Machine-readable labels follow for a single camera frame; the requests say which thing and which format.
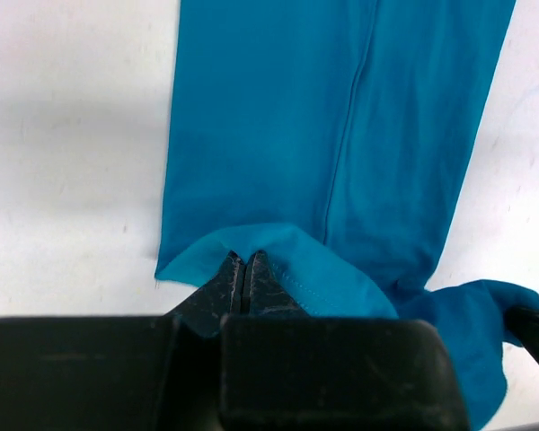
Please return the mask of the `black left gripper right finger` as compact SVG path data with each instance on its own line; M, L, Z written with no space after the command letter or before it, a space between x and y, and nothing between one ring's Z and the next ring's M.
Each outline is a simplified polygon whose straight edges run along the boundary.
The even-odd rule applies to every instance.
M245 313L279 318L309 316L277 281L265 251L256 251L246 266Z

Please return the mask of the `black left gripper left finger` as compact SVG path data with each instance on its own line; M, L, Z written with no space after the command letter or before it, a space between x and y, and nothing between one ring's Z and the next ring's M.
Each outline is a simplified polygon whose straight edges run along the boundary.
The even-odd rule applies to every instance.
M167 316L200 339L214 339L225 315L241 313L244 279L245 263L230 251L216 274Z

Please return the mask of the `blue t shirt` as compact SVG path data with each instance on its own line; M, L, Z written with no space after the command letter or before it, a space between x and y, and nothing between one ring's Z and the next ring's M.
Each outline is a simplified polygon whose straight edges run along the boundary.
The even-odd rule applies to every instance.
M183 1L155 276L269 254L315 316L422 319L474 429L507 392L503 314L535 291L434 292L511 1Z

